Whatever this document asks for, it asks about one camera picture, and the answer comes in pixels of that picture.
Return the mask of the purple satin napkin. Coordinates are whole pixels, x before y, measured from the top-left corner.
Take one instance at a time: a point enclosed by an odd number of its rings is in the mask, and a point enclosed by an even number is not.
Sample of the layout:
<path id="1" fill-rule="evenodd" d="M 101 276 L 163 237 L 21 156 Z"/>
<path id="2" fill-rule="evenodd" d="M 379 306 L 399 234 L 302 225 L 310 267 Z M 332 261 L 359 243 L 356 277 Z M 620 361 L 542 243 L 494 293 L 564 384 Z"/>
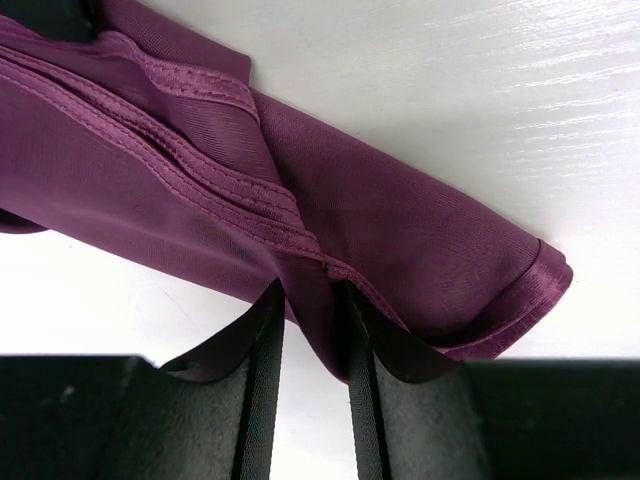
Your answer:
<path id="1" fill-rule="evenodd" d="M 250 72 L 136 1 L 3 2 L 2 231 L 56 231 L 248 302 L 279 281 L 338 378 L 340 282 L 457 360 L 499 355 L 569 288 L 561 252 Z"/>

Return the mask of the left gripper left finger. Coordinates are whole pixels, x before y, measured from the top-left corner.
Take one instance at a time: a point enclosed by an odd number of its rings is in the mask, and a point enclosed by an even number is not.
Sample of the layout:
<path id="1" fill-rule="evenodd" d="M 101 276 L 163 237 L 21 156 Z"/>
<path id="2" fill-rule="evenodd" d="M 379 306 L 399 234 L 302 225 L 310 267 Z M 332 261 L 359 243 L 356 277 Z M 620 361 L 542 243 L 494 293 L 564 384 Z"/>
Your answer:
<path id="1" fill-rule="evenodd" d="M 285 297 L 155 367 L 137 356 L 5 356 L 5 479 L 266 479 Z"/>

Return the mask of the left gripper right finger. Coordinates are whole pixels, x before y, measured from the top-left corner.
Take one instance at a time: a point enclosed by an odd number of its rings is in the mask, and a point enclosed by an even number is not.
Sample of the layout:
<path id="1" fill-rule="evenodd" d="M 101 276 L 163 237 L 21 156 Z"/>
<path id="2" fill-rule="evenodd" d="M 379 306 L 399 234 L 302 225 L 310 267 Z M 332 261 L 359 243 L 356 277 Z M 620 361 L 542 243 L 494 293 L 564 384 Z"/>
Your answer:
<path id="1" fill-rule="evenodd" d="M 635 360 L 473 360 L 437 352 L 337 287 L 352 338 L 362 479 L 635 479 Z"/>

